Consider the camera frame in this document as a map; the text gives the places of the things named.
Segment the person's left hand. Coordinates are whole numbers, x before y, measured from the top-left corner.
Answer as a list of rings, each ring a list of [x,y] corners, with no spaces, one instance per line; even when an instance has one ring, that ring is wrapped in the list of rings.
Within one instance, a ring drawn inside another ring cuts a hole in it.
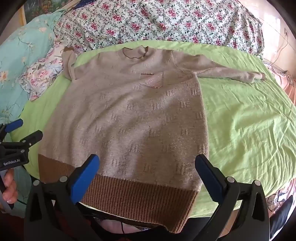
[[[14,180],[14,169],[8,169],[4,176],[4,185],[6,187],[3,193],[3,199],[8,204],[14,204],[18,198],[18,192],[16,190],[16,182]]]

